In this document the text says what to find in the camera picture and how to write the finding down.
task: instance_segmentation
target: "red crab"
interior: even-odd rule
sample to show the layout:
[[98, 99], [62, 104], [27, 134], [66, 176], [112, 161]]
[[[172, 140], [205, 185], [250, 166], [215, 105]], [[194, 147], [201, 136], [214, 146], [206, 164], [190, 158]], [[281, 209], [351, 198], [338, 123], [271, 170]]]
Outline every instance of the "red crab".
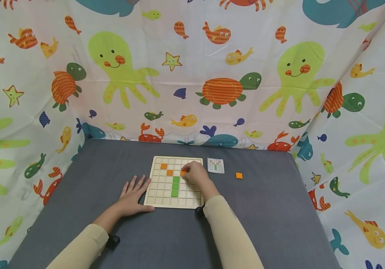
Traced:
[[145, 123], [142, 123], [141, 125], [142, 131], [141, 131], [141, 135], [139, 136], [139, 141], [161, 142], [164, 137], [164, 130], [160, 128], [160, 130], [158, 131], [158, 129], [155, 128], [155, 132], [158, 133], [158, 135], [161, 136], [161, 138], [159, 138], [158, 136], [153, 136], [152, 134], [144, 134], [143, 131], [148, 130], [150, 127], [151, 127], [150, 125], [145, 125]]
[[289, 150], [291, 150], [291, 147], [294, 146], [294, 144], [300, 139], [300, 136], [292, 136], [292, 145], [286, 142], [277, 142], [278, 139], [283, 138], [284, 136], [288, 136], [288, 133], [284, 133], [284, 131], [282, 131], [280, 134], [278, 134], [278, 138], [275, 139], [275, 142], [267, 147], [267, 150], [274, 150], [277, 152], [288, 152]]

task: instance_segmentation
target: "green fish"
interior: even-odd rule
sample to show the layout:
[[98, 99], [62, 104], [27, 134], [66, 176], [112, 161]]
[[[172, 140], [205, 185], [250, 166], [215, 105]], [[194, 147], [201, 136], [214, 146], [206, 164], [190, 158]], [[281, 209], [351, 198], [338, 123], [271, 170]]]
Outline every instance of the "green fish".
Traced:
[[339, 185], [340, 185], [340, 182], [338, 181], [338, 177], [335, 177], [334, 179], [332, 179], [330, 181], [330, 189], [332, 190], [332, 192], [335, 194], [335, 195], [338, 195], [338, 196], [342, 196], [342, 197], [345, 197], [345, 198], [348, 198], [348, 196], [350, 196], [351, 194], [347, 193], [347, 192], [341, 192], [339, 190]]
[[324, 153], [321, 153], [321, 162], [323, 164], [324, 169], [327, 171], [327, 173], [331, 174], [333, 172], [333, 164], [331, 161], [328, 161], [324, 157]]
[[293, 129], [298, 129], [304, 127], [306, 124], [311, 122], [311, 119], [308, 119], [307, 122], [303, 123], [302, 121], [291, 121], [288, 126]]
[[147, 118], [150, 121], [159, 119], [159, 118], [161, 118], [161, 116], [164, 116], [163, 111], [160, 111], [159, 114], [155, 114], [153, 112], [146, 112], [145, 113], [145, 118]]
[[7, 243], [19, 230], [20, 226], [22, 225], [22, 221], [24, 218], [22, 216], [18, 216], [13, 223], [7, 227], [6, 232], [4, 233], [4, 237], [2, 240], [0, 240], [0, 246], [4, 243]]
[[249, 136], [251, 138], [258, 138], [263, 135], [262, 132], [252, 131], [251, 133], [249, 133], [247, 130], [244, 132], [244, 134], [246, 134], [246, 136]]
[[158, 20], [161, 17], [161, 13], [158, 10], [151, 10], [147, 13], [142, 11], [142, 17], [148, 18], [151, 21]]
[[34, 175], [37, 174], [37, 172], [40, 170], [41, 166], [44, 163], [44, 157], [46, 154], [40, 155], [40, 161], [37, 163], [30, 164], [28, 168], [25, 170], [25, 178], [32, 178]]

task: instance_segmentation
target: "green turtle head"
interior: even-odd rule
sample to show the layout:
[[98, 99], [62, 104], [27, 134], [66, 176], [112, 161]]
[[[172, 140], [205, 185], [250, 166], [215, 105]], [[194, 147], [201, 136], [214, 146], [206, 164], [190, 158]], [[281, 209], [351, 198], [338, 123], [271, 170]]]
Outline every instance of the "green turtle head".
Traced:
[[359, 112], [364, 107], [364, 97], [358, 93], [344, 95], [343, 108], [351, 112]]
[[88, 51], [94, 62], [109, 75], [133, 68], [127, 42], [111, 32], [93, 35], [88, 43]]
[[75, 62], [71, 62], [67, 65], [67, 73], [76, 81], [85, 79], [86, 77], [85, 69]]
[[239, 81], [244, 90], [257, 90], [261, 83], [261, 75], [259, 73], [247, 73]]
[[324, 61], [324, 49], [315, 42], [302, 42], [287, 49], [278, 62], [282, 86], [308, 89]]

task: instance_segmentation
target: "yellow starfish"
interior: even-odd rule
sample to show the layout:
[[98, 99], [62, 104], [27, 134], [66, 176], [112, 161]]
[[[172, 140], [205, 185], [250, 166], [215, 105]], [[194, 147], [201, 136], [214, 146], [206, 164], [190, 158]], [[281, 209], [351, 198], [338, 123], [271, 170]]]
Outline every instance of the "yellow starfish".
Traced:
[[14, 104], [19, 105], [19, 97], [21, 97], [24, 94], [24, 92], [18, 92], [14, 85], [11, 85], [8, 90], [3, 89], [3, 92], [10, 99], [9, 108], [11, 108]]
[[182, 63], [179, 62], [180, 56], [173, 56], [170, 53], [166, 52], [166, 61], [162, 65], [169, 65], [170, 71], [173, 71], [175, 66], [182, 66]]

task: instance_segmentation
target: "finger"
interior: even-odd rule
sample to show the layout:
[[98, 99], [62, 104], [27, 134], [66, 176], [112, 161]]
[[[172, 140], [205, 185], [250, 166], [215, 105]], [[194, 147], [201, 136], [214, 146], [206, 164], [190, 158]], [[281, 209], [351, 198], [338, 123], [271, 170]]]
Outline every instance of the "finger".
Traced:
[[139, 180], [139, 182], [136, 184], [133, 190], [134, 191], [139, 190], [142, 187], [144, 180], [145, 180], [145, 175], [142, 176], [142, 178]]
[[133, 176], [133, 179], [131, 179], [131, 183], [130, 183], [130, 186], [128, 187], [127, 192], [131, 192], [134, 189], [134, 184], [136, 183], [136, 178], [137, 177], [138, 176]]

